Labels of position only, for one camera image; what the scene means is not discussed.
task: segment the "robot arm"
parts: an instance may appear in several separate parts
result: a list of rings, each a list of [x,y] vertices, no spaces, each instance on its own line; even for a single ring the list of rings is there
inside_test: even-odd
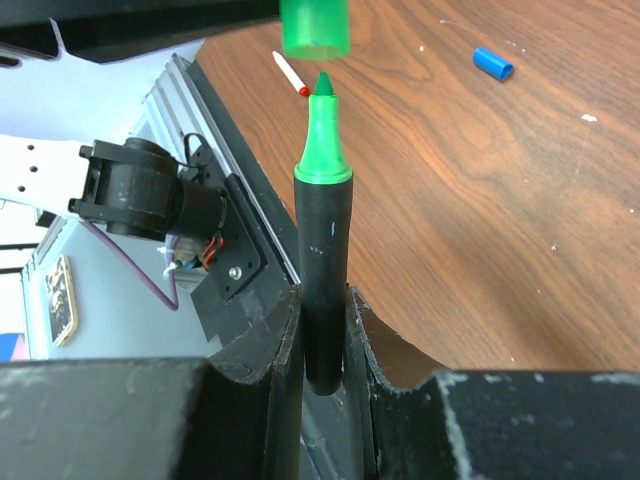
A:
[[[226,216],[222,192],[180,176],[178,162],[146,140],[85,146],[0,135],[0,148],[0,199],[106,223],[110,233],[208,240]]]

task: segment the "white speck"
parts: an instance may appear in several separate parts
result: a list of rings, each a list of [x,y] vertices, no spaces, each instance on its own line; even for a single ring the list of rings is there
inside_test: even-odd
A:
[[[458,423],[456,411],[450,406],[445,407],[444,418],[445,428],[447,429],[448,434],[447,437],[449,439],[449,445],[451,446],[451,453],[457,462],[457,476],[458,478],[471,478],[473,473],[471,455],[469,455],[469,450],[467,450],[465,436],[463,435],[462,428]]]
[[[3,387],[30,387],[47,381],[41,368],[12,368],[0,376],[0,388]]]
[[[127,380],[125,381],[125,389],[129,395],[133,395],[134,393],[136,393],[134,382],[135,382],[137,373],[138,372],[136,370],[133,370],[127,377]]]
[[[440,377],[438,386],[445,397],[449,395],[449,387],[453,387],[458,383],[464,383],[469,379],[469,375],[455,372],[442,372],[438,376]]]
[[[529,425],[534,425],[536,423],[536,418],[531,414],[518,415],[517,417],[511,417],[511,425],[518,425],[520,422],[525,422],[525,423],[528,423]]]
[[[171,262],[169,263],[169,265],[167,266],[167,268],[165,268],[162,272],[162,276],[164,278],[169,278],[169,272],[172,272],[174,270],[178,269],[178,264],[176,262]]]
[[[640,375],[632,373],[601,373],[591,377],[595,383],[608,382],[616,385],[640,385]]]
[[[484,379],[488,383],[498,383],[502,381],[502,377],[500,375],[485,375]]]

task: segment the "wood grain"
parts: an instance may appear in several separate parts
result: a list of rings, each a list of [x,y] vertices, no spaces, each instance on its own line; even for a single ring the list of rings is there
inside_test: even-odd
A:
[[[352,55],[292,62],[342,99],[350,282],[438,361],[640,368],[634,5],[353,0]],[[293,215],[307,110],[272,60],[279,36],[215,37],[198,60]],[[511,79],[473,66],[480,45]]]

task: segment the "blue cap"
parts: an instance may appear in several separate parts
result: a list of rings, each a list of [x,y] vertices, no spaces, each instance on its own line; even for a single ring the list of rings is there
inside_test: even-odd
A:
[[[509,75],[511,75],[514,70],[511,63],[484,47],[478,47],[476,51],[473,52],[473,63],[476,67],[484,70],[501,82],[509,78]]]

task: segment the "metal bracket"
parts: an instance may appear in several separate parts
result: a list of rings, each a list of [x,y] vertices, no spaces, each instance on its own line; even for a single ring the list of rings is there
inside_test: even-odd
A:
[[[214,153],[204,145],[196,149],[191,158],[194,165],[202,167],[197,172],[196,169],[183,171],[181,176],[192,181],[197,181],[199,177],[206,186],[216,188],[226,199],[226,214],[221,232],[224,247],[211,260],[209,275],[220,296],[227,302],[262,270],[266,261],[245,225],[246,219],[234,204],[232,195],[226,193],[230,188],[229,182],[237,180],[237,177],[225,177],[216,168]]]
[[[227,217],[222,229],[224,247],[209,265],[220,296],[228,301],[262,269],[263,260],[233,201],[227,197]]]

